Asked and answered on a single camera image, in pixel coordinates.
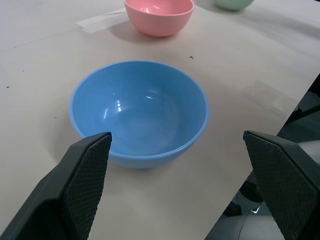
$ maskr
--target blue bowl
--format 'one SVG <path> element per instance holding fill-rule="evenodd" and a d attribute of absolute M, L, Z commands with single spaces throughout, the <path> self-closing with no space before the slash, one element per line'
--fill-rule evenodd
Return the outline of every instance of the blue bowl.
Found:
<path fill-rule="evenodd" d="M 83 138 L 112 133 L 110 161 L 153 168 L 196 141 L 207 125 L 209 106 L 201 87 L 181 70 L 132 60 L 84 78 L 73 92 L 69 115 Z"/>

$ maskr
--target table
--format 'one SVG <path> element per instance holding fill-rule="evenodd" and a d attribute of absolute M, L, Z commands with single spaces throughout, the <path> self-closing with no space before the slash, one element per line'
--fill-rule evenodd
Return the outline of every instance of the table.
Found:
<path fill-rule="evenodd" d="M 129 22 L 93 34 L 75 24 L 123 8 L 120 0 L 0 2 L 1 231 L 80 139 L 68 116 L 75 86 L 101 66 L 148 59 L 194 77 L 210 119 L 170 164 L 110 163 L 89 239 L 206 237 L 252 170 L 244 130 L 277 134 L 319 74 L 320 3 L 256 0 L 242 12 L 196 4 L 183 31 L 154 39 Z"/>

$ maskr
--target tabletop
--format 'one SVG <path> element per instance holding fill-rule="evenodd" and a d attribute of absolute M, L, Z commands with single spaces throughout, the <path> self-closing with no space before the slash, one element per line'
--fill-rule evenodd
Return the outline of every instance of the tabletop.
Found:
<path fill-rule="evenodd" d="M 84 32 L 121 0 L 0 1 L 0 231 L 80 137 L 68 105 L 90 72 L 160 61 L 206 92 L 210 119 L 195 144 L 154 169 L 109 163 L 90 240 L 203 240 L 252 170 L 242 135 L 276 135 L 320 71 L 320 3 L 256 0 L 240 12 L 197 0 L 177 35 L 150 38 L 129 21 Z"/>

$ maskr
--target tape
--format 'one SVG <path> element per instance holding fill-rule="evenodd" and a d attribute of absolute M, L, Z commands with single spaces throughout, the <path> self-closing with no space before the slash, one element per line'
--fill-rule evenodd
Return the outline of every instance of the tape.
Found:
<path fill-rule="evenodd" d="M 98 15 L 85 20 L 77 21 L 75 24 L 82 27 L 82 30 L 86 33 L 93 34 L 128 20 L 129 18 L 126 9 L 121 8 L 108 12 L 104 15 Z"/>
<path fill-rule="evenodd" d="M 288 119 L 299 103 L 294 98 L 258 80 L 255 80 L 252 85 L 246 86 L 241 94 L 284 120 Z"/>

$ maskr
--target bowl rim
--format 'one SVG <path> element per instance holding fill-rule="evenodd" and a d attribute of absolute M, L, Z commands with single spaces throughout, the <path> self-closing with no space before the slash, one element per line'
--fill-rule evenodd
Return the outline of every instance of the bowl rim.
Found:
<path fill-rule="evenodd" d="M 132 10 L 135 10 L 139 13 L 143 13 L 143 14 L 147 14 L 147 15 L 153 15 L 153 16 L 162 16 L 162 17 L 168 17 L 168 16 L 181 16 L 181 15 L 185 15 L 185 14 L 188 14 L 190 12 L 192 12 L 195 8 L 195 3 L 192 1 L 192 0 L 189 0 L 191 3 L 192 3 L 192 7 L 190 10 L 188 11 L 185 11 L 183 13 L 178 13 L 178 14 L 156 14 L 156 13 L 150 13 L 150 12 L 145 12 L 145 11 L 141 11 L 141 10 L 138 10 L 132 6 L 130 6 L 128 3 L 127 3 L 127 0 L 124 0 L 124 5 Z"/>
<path fill-rule="evenodd" d="M 154 63 L 154 64 L 159 64 L 159 65 L 163 65 L 163 66 L 166 66 L 166 67 L 169 67 L 169 68 L 172 68 L 180 73 L 182 73 L 183 75 L 185 75 L 186 77 L 188 77 L 195 85 L 196 87 L 200 90 L 200 92 L 202 93 L 202 96 L 203 96 L 203 99 L 204 99 L 204 102 L 205 102 L 205 118 L 204 118 L 204 121 L 203 121 L 203 124 L 200 128 L 200 130 L 197 132 L 197 134 L 192 138 L 190 139 L 188 142 L 186 142 L 185 144 L 183 144 L 182 146 L 176 148 L 176 149 L 173 149 L 171 151 L 167 151 L 167 152 L 163 152 L 163 153 L 159 153 L 159 154 L 155 154 L 155 155 L 127 155 L 127 154 L 121 154 L 121 153 L 116 153 L 116 152 L 113 152 L 111 149 L 109 151 L 109 155 L 110 156 L 113 156 L 113 157 L 117 157 L 117 158 L 122 158 L 122 159 L 130 159 L 130 160 L 156 160 L 156 159 L 162 159 L 162 158 L 165 158 L 165 157 L 168 157 L 168 156 L 171 156 L 171 155 L 174 155 L 184 149 L 187 149 L 188 147 L 190 147 L 199 137 L 200 135 L 203 133 L 203 131 L 205 130 L 207 124 L 208 124 L 208 120 L 209 120 L 209 114 L 210 114 L 210 110 L 209 110 L 209 101 L 208 101 L 208 98 L 207 98 L 207 95 L 205 94 L 204 90 L 201 88 L 201 86 L 188 74 L 186 74 L 184 71 L 174 67 L 174 66 L 171 66 L 169 64 L 166 64 L 166 63 L 163 63 L 163 62 L 160 62 L 160 61 L 151 61 L 151 60 L 143 60 L 143 59 L 138 59 L 138 60 L 126 60 L 126 61 L 118 61 L 118 62 L 114 62 L 114 63 L 111 63 L 111 64 L 108 64 L 108 65 L 105 65 L 105 66 L 102 66 L 100 68 L 98 68 L 97 70 L 91 72 L 89 75 L 87 75 L 74 89 L 73 93 L 72 93 L 72 96 L 71 96 L 71 99 L 69 101 L 69 118 L 70 118 L 70 121 L 74 127 L 74 129 L 76 130 L 76 132 L 82 137 L 82 138 L 87 138 L 87 137 L 90 137 L 90 136 L 85 136 L 81 131 L 80 129 L 78 128 L 77 124 L 76 124 L 76 121 L 74 119 L 74 115 L 73 115 L 73 102 L 74 102 L 74 98 L 75 98 L 75 95 L 77 94 L 78 92 L 78 89 L 81 87 L 81 85 L 87 80 L 89 79 L 93 74 L 97 73 L 98 71 L 102 70 L 102 69 L 105 69 L 105 68 L 108 68 L 110 66 L 113 66 L 113 65 L 117 65 L 117 64 L 124 64 L 124 63 L 133 63 L 133 62 L 144 62 L 144 63 Z"/>

